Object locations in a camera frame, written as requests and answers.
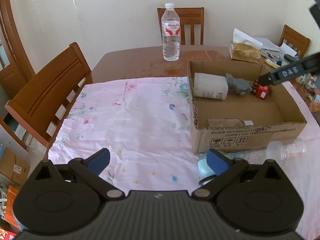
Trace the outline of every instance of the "gray elephant toy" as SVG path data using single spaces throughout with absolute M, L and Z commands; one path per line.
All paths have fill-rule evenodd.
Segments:
M 234 89 L 237 95 L 244 96 L 247 91 L 251 92 L 252 87 L 248 80 L 237 78 L 235 79 L 231 74 L 226 74 L 228 88 Z

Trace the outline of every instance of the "brown wooden table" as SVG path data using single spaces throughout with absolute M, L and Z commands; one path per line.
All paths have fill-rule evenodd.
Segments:
M 183 45 L 180 47 L 179 60 L 172 62 L 163 59 L 161 46 L 120 50 L 109 52 L 102 57 L 92 70 L 92 79 L 94 83 L 99 83 L 129 78 L 186 76 L 190 60 L 229 61 L 231 58 L 229 48 L 219 46 Z M 291 83 L 305 103 L 312 108 L 309 98 L 305 96 L 306 89 L 295 80 Z M 320 112 L 312 114 L 320 123 Z

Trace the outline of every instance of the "small cardboard box on floor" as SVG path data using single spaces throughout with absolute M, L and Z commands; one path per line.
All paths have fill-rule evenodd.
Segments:
M 248 92 L 245 96 L 228 91 L 225 100 L 194 96 L 195 73 L 226 76 L 255 81 L 266 73 L 266 67 L 241 61 L 190 61 L 188 83 L 191 110 L 192 151 L 204 153 L 209 148 L 224 152 L 266 148 L 274 140 L 293 143 L 301 133 L 306 119 L 294 99 L 280 84 L 270 86 L 266 100 Z M 210 119 L 250 120 L 253 125 L 210 127 Z
M 0 163 L 0 173 L 14 183 L 22 186 L 30 171 L 30 165 L 20 160 L 9 148 L 6 148 Z

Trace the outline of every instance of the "chair backrest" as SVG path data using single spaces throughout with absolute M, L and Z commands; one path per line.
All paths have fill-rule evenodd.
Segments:
M 283 27 L 279 46 L 281 46 L 284 41 L 285 44 L 297 52 L 299 58 L 303 58 L 310 44 L 310 39 L 290 28 L 288 25 L 284 25 Z
M 184 26 L 190 25 L 190 44 L 195 44 L 195 24 L 200 24 L 200 44 L 203 45 L 203 32 L 204 32 L 204 7 L 201 8 L 175 8 L 176 13 L 180 17 L 181 28 L 181 45 L 186 44 L 186 37 L 184 32 Z M 158 17 L 160 32 L 162 38 L 162 24 L 161 17 L 165 12 L 164 8 L 158 8 Z
M 63 105 L 67 108 L 67 96 L 74 91 L 83 78 L 89 81 L 91 70 L 78 44 L 55 57 L 41 69 L 12 99 L 5 108 L 36 140 L 45 147 L 49 145 L 50 135 L 47 129 L 52 122 L 56 127 L 61 122 L 56 116 Z

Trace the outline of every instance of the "water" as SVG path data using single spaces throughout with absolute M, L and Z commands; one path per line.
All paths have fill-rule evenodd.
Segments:
M 174 10 L 174 4 L 166 4 L 166 10 L 161 18 L 162 50 L 167 61 L 175 61 L 180 55 L 180 18 Z

